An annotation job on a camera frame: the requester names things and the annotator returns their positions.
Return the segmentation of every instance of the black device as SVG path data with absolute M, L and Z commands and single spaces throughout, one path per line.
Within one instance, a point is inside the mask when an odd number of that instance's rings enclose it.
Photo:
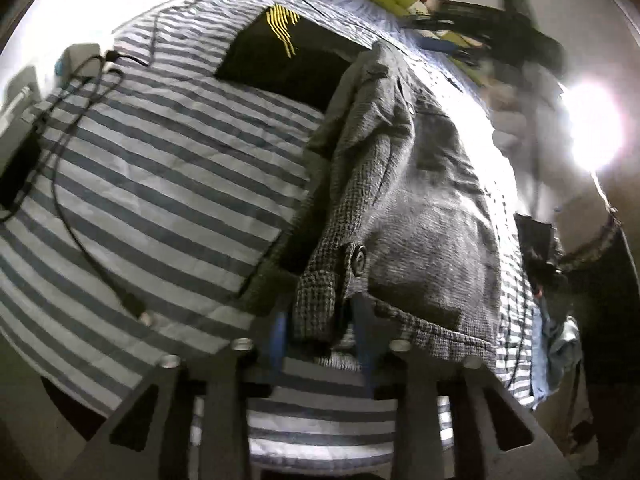
M 42 149 L 39 135 L 28 133 L 12 160 L 0 174 L 0 205 L 10 210 L 16 197 L 24 192 L 31 172 L 37 167 Z
M 466 49 L 474 57 L 491 57 L 519 70 L 526 62 L 534 62 L 562 77 L 564 49 L 536 29 L 528 1 L 502 0 L 502 4 L 504 10 L 443 0 L 430 16 L 411 16 L 402 24 L 421 30 L 451 30 L 484 44 L 475 55 L 474 49 Z

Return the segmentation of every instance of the light blue cloth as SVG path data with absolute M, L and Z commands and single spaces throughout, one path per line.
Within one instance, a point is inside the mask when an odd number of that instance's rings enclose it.
M 572 316 L 556 323 L 549 316 L 544 297 L 533 311 L 531 389 L 535 409 L 540 402 L 558 391 L 564 373 L 582 359 L 580 330 Z

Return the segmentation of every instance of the blue and white striped blanket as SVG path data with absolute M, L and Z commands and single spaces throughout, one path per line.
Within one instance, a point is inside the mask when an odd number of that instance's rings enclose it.
M 515 376 L 511 391 L 530 404 L 532 297 L 513 171 L 481 107 L 451 83 L 469 90 L 466 80 L 367 0 L 182 0 L 162 9 L 153 65 L 122 63 L 123 84 L 82 119 L 57 180 L 80 239 L 145 302 L 151 327 L 123 311 L 66 234 L 49 170 L 0 226 L 0 332 L 38 373 L 105 415 L 162 355 L 202 356 L 245 334 L 252 316 L 232 298 L 304 199 L 303 147 L 322 120 L 306 105 L 214 77 L 235 35 L 274 3 L 366 46 L 378 37 L 396 44 L 456 122 L 500 245 L 497 373 L 505 383 Z M 117 49 L 148 56 L 157 12 L 120 30 Z M 53 112 L 46 141 L 73 121 L 90 89 Z M 395 406 L 366 399 L 359 374 L 288 358 L 273 396 L 249 405 L 252 460 L 306 471 L 388 463 Z M 448 444 L 446 398 L 440 422 Z

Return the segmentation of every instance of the gray jacket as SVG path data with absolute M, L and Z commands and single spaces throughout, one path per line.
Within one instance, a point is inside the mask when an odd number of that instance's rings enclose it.
M 378 42 L 358 56 L 308 150 L 326 167 L 311 169 L 318 184 L 270 263 L 296 276 L 294 336 L 335 343 L 338 310 L 363 292 L 432 355 L 494 368 L 499 263 L 484 194 L 398 50 Z

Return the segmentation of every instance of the floor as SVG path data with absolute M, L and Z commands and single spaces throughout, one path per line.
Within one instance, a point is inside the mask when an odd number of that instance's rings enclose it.
M 37 373 L 1 336 L 0 370 L 0 463 L 20 471 L 5 478 L 56 480 L 84 440 L 49 400 Z

